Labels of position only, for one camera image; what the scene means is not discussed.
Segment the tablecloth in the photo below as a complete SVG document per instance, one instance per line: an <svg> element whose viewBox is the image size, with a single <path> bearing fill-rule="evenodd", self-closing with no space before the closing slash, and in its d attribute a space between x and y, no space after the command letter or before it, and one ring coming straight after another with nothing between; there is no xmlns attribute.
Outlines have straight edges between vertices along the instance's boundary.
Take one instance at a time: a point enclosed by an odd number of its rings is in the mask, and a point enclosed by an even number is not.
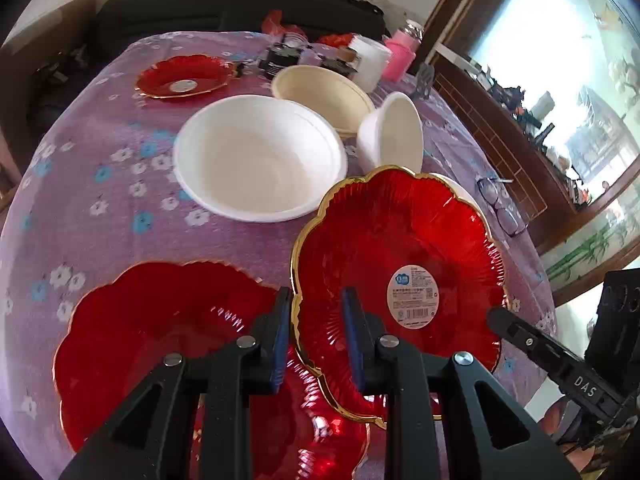
<svg viewBox="0 0 640 480"><path fill-rule="evenodd" d="M36 150L0 237L0 416L44 480L57 478L72 456L51 367L85 293L145 260L223 260L289 285L292 245L309 216L274 224L221 218L193 202L172 172L172 144L190 115L227 96L270 95L270 82L249 66L239 80L198 98L169 103L134 92L137 74L167 57L252 60L269 41L250 32L172 32L137 41L84 89ZM321 45L315 51L332 53ZM305 54L305 62L314 59ZM399 84L382 82L371 97L379 106L391 91L411 93L414 86L405 76ZM415 104L424 126L422 170L450 176L472 194L501 245L514 310L554 333L551 291L529 236L509 238L476 187L494 169L436 92ZM353 139L346 151L349 174L361 174ZM502 200L512 206L506 191ZM545 377L509 345L495 375L523 404ZM377 454L364 465L368 478L383 476Z"/></svg>

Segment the red scalloped plate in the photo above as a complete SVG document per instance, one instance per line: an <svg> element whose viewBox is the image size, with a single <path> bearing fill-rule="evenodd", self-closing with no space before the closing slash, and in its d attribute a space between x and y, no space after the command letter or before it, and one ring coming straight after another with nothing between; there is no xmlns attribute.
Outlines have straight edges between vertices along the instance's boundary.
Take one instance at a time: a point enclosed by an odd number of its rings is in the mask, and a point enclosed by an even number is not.
<svg viewBox="0 0 640 480"><path fill-rule="evenodd" d="M345 286L421 351L466 350L497 365L500 339L485 317L506 306L502 259L482 214L435 175L386 166L338 183L298 236L291 273L298 351L343 416L385 427L383 399L362 397L351 381Z"/></svg>
<svg viewBox="0 0 640 480"><path fill-rule="evenodd" d="M175 56L142 72L136 90L156 99L189 97L226 86L235 72L235 65L221 57Z"/></svg>
<svg viewBox="0 0 640 480"><path fill-rule="evenodd" d="M164 355L199 357L235 340L270 311L275 293L222 263L150 262L87 294L54 358L60 420L73 449ZM304 472L305 478L342 480L363 459L369 428L335 413L292 349L279 393L251 403L256 479L289 480ZM192 479L202 411L196 414Z"/></svg>

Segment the beige bowl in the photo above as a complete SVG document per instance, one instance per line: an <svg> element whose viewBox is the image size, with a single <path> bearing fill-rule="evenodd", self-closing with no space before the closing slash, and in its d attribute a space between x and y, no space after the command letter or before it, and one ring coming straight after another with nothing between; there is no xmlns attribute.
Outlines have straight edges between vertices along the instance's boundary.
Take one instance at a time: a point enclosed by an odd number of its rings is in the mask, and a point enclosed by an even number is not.
<svg viewBox="0 0 640 480"><path fill-rule="evenodd" d="M353 137L376 107L353 81L319 66L290 66L273 79L273 96L322 115L341 137Z"/></svg>

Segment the round sticker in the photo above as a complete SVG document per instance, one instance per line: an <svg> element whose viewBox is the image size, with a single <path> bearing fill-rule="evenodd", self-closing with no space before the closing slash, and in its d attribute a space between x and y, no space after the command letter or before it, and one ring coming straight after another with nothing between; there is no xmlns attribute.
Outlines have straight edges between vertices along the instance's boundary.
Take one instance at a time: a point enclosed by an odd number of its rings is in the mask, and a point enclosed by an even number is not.
<svg viewBox="0 0 640 480"><path fill-rule="evenodd" d="M438 311L438 284L427 269L406 265L396 270L386 288L386 304L403 327L427 326Z"/></svg>
<svg viewBox="0 0 640 480"><path fill-rule="evenodd" d="M169 90L171 90L171 92L181 94L183 92L193 90L194 88L196 88L196 86L198 86L198 83L196 83L193 79L180 79L180 81L174 81L173 83L171 83L169 85Z"/></svg>

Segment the screw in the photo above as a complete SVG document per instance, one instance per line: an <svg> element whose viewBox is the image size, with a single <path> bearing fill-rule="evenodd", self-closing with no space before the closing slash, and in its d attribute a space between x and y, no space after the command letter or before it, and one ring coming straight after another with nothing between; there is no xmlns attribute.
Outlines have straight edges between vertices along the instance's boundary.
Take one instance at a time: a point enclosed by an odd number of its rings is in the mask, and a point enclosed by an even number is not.
<svg viewBox="0 0 640 480"><path fill-rule="evenodd" d="M255 337L252 335L241 335L238 339L236 339L236 344L240 348L251 348L255 345Z"/></svg>
<svg viewBox="0 0 640 480"><path fill-rule="evenodd" d="M463 366L469 366L474 361L474 357L469 352L456 352L453 359Z"/></svg>
<svg viewBox="0 0 640 480"><path fill-rule="evenodd" d="M400 340L391 334L385 334L380 338L380 344L385 348L395 348L400 344Z"/></svg>
<svg viewBox="0 0 640 480"><path fill-rule="evenodd" d="M182 362L182 356L176 352L167 354L164 356L164 359L162 359L162 362L164 366L176 366Z"/></svg>

